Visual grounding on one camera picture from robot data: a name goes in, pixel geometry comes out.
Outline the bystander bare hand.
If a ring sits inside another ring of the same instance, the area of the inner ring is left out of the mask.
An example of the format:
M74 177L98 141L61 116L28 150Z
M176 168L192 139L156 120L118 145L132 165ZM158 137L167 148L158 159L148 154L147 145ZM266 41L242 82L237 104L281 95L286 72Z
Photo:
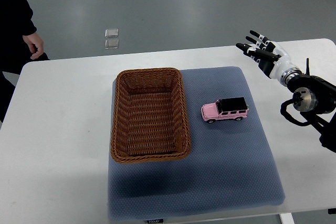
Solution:
M36 60L44 53L44 41L37 32L31 35L23 35L23 40L31 52L31 60Z

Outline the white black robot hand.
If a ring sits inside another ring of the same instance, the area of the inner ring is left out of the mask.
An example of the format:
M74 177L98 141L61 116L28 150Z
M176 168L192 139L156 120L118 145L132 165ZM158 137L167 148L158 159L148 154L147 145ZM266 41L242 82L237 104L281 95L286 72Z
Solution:
M236 47L255 61L268 78L278 80L286 87L291 78L302 74L302 71L292 64L289 54L277 42L253 30L246 40L250 43L237 43Z

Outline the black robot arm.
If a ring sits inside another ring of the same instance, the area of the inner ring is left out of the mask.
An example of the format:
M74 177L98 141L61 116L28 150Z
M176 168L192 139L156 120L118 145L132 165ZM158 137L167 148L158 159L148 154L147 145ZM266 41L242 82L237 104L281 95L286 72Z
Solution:
M313 126L320 133L322 147L335 152L335 115L329 122L320 117L321 114L335 112L335 85L312 76L309 59L306 59L306 73L293 68L283 73L280 80L293 93L290 100L281 104L280 114L297 126ZM306 119L304 122L287 112L290 104Z

